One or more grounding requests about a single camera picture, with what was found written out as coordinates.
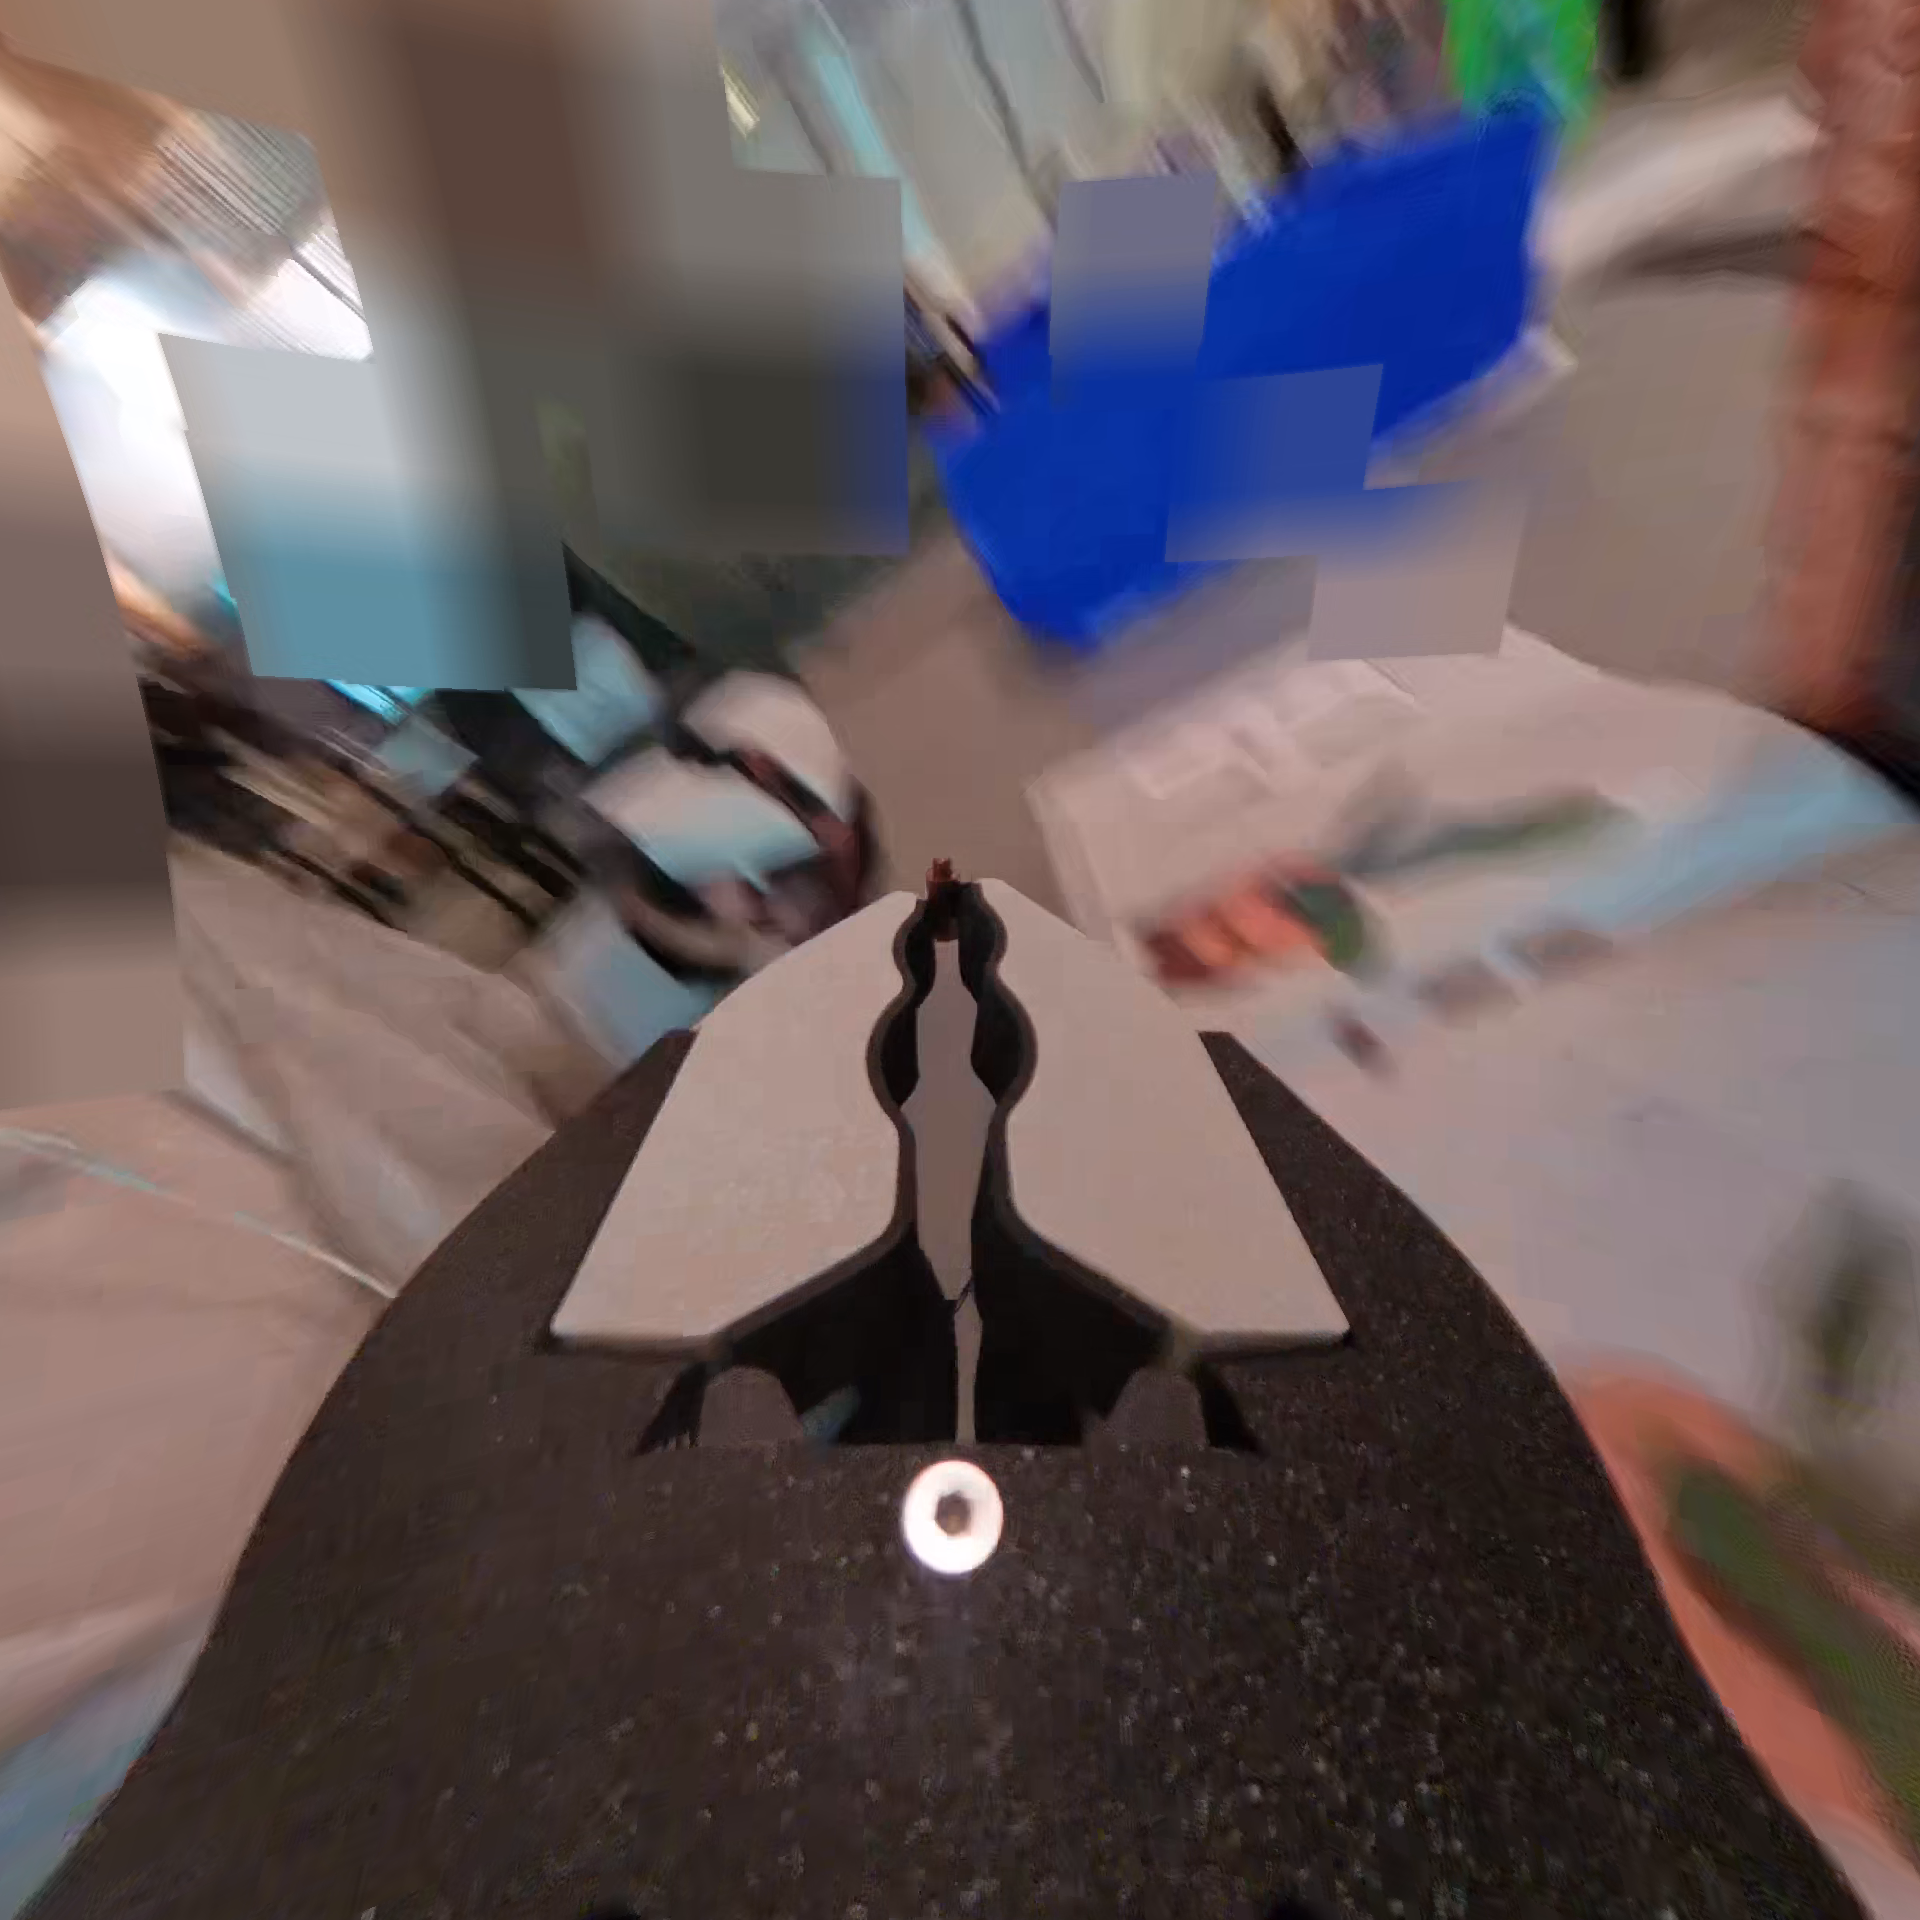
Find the white instruction booklet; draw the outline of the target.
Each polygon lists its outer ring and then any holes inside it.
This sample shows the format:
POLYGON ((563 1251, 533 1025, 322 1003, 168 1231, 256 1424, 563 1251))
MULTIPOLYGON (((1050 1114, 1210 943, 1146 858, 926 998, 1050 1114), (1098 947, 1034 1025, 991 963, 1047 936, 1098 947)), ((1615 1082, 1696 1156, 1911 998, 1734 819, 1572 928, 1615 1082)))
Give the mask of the white instruction booklet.
POLYGON ((1073 919, 1274 1074, 1389 1062, 1911 825, 1845 743, 1529 635, 1256 662, 1033 788, 1073 919))

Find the blue plastic bin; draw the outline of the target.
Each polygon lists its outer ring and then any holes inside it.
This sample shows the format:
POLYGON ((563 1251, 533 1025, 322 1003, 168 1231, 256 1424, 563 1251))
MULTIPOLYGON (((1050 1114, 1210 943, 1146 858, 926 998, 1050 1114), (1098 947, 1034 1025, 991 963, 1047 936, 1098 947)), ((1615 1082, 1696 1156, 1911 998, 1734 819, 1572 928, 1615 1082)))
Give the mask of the blue plastic bin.
POLYGON ((1539 103, 1333 146, 1229 220, 1176 296, 1066 270, 979 337, 991 409, 941 487, 999 613, 1073 655, 1240 556, 1414 526, 1368 459, 1529 325, 1539 103))

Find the grey desk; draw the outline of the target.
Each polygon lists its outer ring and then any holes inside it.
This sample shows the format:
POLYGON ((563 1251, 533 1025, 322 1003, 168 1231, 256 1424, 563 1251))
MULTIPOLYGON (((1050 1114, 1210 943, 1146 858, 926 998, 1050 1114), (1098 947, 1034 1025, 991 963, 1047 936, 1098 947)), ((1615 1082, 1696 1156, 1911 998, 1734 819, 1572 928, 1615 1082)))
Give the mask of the grey desk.
POLYGON ((1911 919, 1770 895, 1350 1061, 1210 1062, 1354 1315, 1240 1446, 638 1455, 563 1257, 692 1043, 453 1231, 298 1438, 39 1916, 1865 1916, 1696 1674, 1553 1365, 1770 1388, 1822 1145, 1911 1217, 1911 919))

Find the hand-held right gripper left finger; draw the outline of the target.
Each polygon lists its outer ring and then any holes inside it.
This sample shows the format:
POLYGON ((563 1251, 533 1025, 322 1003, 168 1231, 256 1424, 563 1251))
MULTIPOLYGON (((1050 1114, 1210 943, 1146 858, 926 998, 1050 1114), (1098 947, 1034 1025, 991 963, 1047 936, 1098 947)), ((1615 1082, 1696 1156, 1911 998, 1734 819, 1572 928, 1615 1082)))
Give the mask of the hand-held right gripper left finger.
POLYGON ((844 1446, 963 1424, 951 1303, 918 1243, 926 895, 892 890, 716 1003, 645 1121, 557 1351, 757 1373, 844 1446))

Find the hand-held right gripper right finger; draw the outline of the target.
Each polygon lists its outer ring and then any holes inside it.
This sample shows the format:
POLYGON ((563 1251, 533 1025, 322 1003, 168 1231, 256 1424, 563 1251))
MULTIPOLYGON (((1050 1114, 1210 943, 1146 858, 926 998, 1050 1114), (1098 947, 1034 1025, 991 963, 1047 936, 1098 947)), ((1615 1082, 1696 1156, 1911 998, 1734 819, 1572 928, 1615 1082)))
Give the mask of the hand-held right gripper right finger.
POLYGON ((1011 887, 969 887, 971 1438, 1098 1424, 1210 1438, 1219 1365, 1350 1343, 1210 1043, 1111 947, 1011 887))

